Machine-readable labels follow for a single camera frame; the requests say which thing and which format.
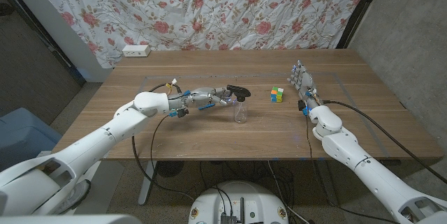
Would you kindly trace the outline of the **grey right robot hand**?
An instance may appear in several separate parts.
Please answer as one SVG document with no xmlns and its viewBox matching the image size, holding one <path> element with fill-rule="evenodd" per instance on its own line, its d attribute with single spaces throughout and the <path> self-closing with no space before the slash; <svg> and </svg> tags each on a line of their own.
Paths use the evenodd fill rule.
<svg viewBox="0 0 447 224">
<path fill-rule="evenodd" d="M 319 98 L 316 85 L 312 75 L 307 71 L 305 65 L 300 60 L 292 67 L 291 75 L 287 81 L 298 91 L 300 97 L 298 101 L 299 111 L 312 110 L 315 107 L 323 105 Z"/>
</svg>

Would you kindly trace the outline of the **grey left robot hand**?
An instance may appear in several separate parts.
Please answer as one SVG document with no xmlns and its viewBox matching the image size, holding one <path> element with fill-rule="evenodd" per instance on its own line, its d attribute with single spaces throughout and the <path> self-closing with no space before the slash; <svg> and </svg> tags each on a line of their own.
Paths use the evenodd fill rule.
<svg viewBox="0 0 447 224">
<path fill-rule="evenodd" d="M 226 106 L 230 101 L 232 91 L 225 87 L 212 88 L 201 87 L 193 91 L 168 96 L 168 104 L 171 110 L 183 109 L 186 107 L 210 107 L 211 105 Z"/>
</svg>

